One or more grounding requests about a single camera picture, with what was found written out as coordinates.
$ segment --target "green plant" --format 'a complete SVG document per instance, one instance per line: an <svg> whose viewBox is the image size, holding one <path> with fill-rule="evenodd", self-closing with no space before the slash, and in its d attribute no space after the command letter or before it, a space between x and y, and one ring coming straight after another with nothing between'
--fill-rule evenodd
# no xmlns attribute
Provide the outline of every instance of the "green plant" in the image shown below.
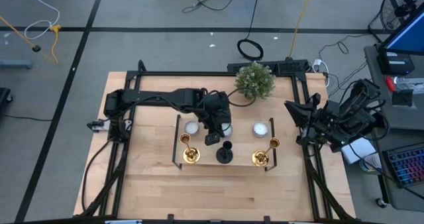
<svg viewBox="0 0 424 224"><path fill-rule="evenodd" d="M250 66L240 68L235 86L241 89L238 92L243 93L247 99L253 99L255 95L266 99L276 87L275 80L268 66L253 62Z"/></svg>

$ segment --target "wooden platform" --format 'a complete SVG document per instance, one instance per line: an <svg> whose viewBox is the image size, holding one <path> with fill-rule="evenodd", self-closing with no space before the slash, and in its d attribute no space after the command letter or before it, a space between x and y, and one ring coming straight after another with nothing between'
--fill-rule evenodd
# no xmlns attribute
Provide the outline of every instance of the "wooden platform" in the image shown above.
<svg viewBox="0 0 424 224"><path fill-rule="evenodd" d="M192 118L180 119L180 125L178 127L178 134L184 133L184 125L188 121L196 121ZM268 126L268 133L265 137L258 138L254 136L252 129L253 124L256 122L262 122ZM197 148L200 151L199 162L195 164L188 164L184 161L183 153L186 150L187 146L181 142L177 142L177 152L176 152L176 162L183 164L183 168L187 165L225 165L225 166L251 166L252 168L260 168L264 172L263 167L257 167L253 164L252 154L257 150L267 150L270 146L271 135L271 122L269 118L265 120L257 119L233 119L231 122L233 127L233 134L230 137L230 141L233 144L233 160L229 164L221 164L216 158L216 153L219 148L223 146L224 139L217 144L206 146L205 145L205 135L207 130L201 128L199 134L192 136L190 140L190 147ZM272 157L272 150L269 151L270 161L266 167L271 167L274 165L274 159Z"/></svg>
<svg viewBox="0 0 424 224"><path fill-rule="evenodd" d="M123 88L125 75L125 72L109 74L99 118L104 118L105 95ZM308 74L307 81L310 94L320 93L320 105L324 105L327 98L324 77ZM144 76L140 87L150 91L206 87L229 93L234 90L233 84L232 77ZM173 213L175 219L263 220L264 215L269 215L273 221L312 221L303 155L295 143L299 130L284 107L286 100L293 101L291 81L277 78L272 97L259 99L245 108L231 106L233 119L274 118L281 147L277 150L278 166L269 172L243 166L184 166L178 170L170 158L178 112L167 107L137 107L119 218L166 219L167 214ZM246 102L240 94L231 96L231 101ZM106 140L106 132L93 135L88 160ZM87 205L103 187L110 151L111 145L91 166ZM355 216L341 153L333 154L324 146L321 154L329 189L346 211ZM113 189L109 194L108 213L114 192ZM75 214L81 213L80 195Z"/></svg>

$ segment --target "caster wheel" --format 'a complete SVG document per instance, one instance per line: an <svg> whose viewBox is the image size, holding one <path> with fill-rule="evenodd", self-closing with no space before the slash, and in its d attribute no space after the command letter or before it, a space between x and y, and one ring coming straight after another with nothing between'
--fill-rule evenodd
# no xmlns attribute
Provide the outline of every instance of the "caster wheel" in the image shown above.
<svg viewBox="0 0 424 224"><path fill-rule="evenodd" d="M13 96L9 95L9 96L6 98L6 102L7 102L7 103L12 103L12 101L13 101Z"/></svg>
<svg viewBox="0 0 424 224"><path fill-rule="evenodd" d="M377 203L377 206L379 206L381 208L387 207L387 203L385 203L382 198L377 198L376 203Z"/></svg>

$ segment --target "gold candlestick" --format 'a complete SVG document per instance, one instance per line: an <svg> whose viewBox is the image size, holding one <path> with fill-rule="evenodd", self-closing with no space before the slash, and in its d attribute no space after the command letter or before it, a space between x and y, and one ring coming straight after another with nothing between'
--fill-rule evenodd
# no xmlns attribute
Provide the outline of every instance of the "gold candlestick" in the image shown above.
<svg viewBox="0 0 424 224"><path fill-rule="evenodd" d="M184 160L189 164L195 164L200 159L200 151L196 148L190 148L189 142L190 142L190 135L189 134L182 134L180 135L180 142L187 145L187 148L184 150Z"/></svg>
<svg viewBox="0 0 424 224"><path fill-rule="evenodd" d="M270 140L270 147L268 150L257 150L252 155L252 161L253 164L259 167L266 166L268 164L268 161L270 157L268 156L268 151L270 151L272 148L278 148L280 147L280 141L277 138L272 138Z"/></svg>

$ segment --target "red object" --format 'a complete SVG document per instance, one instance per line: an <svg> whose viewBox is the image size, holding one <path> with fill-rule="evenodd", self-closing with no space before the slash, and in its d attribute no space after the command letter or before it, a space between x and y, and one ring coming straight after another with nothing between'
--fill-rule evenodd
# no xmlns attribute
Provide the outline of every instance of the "red object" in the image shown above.
<svg viewBox="0 0 424 224"><path fill-rule="evenodd" d="M389 76L386 77L386 85L387 85L387 88L389 88L389 90L391 92L396 91L396 84L393 82L393 79Z"/></svg>

